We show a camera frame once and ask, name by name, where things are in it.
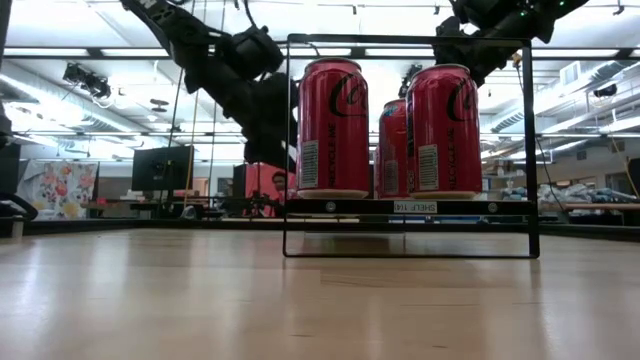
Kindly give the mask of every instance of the red soda can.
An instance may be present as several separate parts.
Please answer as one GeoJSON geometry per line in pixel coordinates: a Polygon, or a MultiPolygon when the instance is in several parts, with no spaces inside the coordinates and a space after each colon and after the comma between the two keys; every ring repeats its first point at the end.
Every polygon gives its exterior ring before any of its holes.
{"type": "Polygon", "coordinates": [[[324,58],[305,68],[298,105],[298,195],[307,199],[369,194],[369,107],[360,66],[324,58]]]}
{"type": "Polygon", "coordinates": [[[414,198],[470,198],[482,191],[478,90],[469,69],[436,65],[407,93],[407,149],[414,198]]]}
{"type": "Polygon", "coordinates": [[[388,102],[379,123],[380,198],[408,198],[406,100],[388,102]]]}

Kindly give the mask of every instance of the white label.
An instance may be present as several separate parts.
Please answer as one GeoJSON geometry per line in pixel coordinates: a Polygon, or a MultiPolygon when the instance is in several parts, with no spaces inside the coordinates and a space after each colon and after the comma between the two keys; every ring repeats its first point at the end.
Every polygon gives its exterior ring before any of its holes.
{"type": "Polygon", "coordinates": [[[438,190],[438,147],[425,145],[418,149],[418,187],[420,191],[438,190]]]}
{"type": "Polygon", "coordinates": [[[394,201],[393,212],[401,214],[437,214],[435,201],[394,201]]]}
{"type": "Polygon", "coordinates": [[[398,162],[395,160],[385,161],[383,192],[385,195],[396,195],[398,191],[398,162]]]}
{"type": "Polygon", "coordinates": [[[318,187],[318,141],[307,141],[300,149],[300,188],[318,187]]]}

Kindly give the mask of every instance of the table surface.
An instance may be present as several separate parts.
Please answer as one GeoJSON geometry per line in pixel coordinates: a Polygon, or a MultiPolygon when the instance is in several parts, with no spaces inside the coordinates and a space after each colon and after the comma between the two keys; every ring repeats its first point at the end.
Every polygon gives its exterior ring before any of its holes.
{"type": "MultiPolygon", "coordinates": [[[[640,244],[543,236],[539,261],[285,260],[281,237],[137,229],[0,245],[1,357],[602,360],[640,353],[640,244]]],[[[292,250],[403,247],[401,236],[382,234],[290,239],[292,250]]],[[[526,236],[510,234],[404,240],[412,252],[526,248],[526,236]]]]}

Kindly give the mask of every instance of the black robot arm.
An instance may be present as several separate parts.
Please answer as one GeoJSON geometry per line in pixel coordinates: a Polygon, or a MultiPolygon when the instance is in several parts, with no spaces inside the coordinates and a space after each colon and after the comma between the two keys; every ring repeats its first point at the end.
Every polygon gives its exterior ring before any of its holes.
{"type": "MultiPolygon", "coordinates": [[[[205,90],[233,118],[247,138],[245,159],[284,167],[284,117],[297,106],[285,106],[288,86],[295,86],[275,71],[283,62],[268,29],[251,26],[230,35],[211,28],[167,0],[120,0],[151,30],[173,61],[185,71],[189,93],[205,90]]],[[[297,126],[289,124],[289,142],[296,146],[297,126]]]]}
{"type": "MultiPolygon", "coordinates": [[[[477,38],[539,38],[551,40],[557,19],[586,4],[588,0],[449,0],[454,15],[436,29],[437,36],[477,38]],[[479,28],[471,35],[460,31],[460,24],[479,28]]],[[[483,45],[434,46],[437,64],[455,63],[469,68],[478,86],[496,68],[504,68],[517,48],[483,45]]]]}

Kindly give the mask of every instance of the barcode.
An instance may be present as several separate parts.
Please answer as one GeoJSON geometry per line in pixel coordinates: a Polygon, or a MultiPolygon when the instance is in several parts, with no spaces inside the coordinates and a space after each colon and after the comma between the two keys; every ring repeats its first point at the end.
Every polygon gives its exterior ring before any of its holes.
{"type": "Polygon", "coordinates": [[[384,163],[384,193],[387,195],[398,194],[398,162],[395,160],[384,163]]]}
{"type": "Polygon", "coordinates": [[[438,190],[438,148],[425,145],[418,149],[418,174],[420,191],[438,190]]]}
{"type": "Polygon", "coordinates": [[[300,188],[318,187],[318,141],[308,141],[302,144],[298,166],[302,169],[300,188]]]}

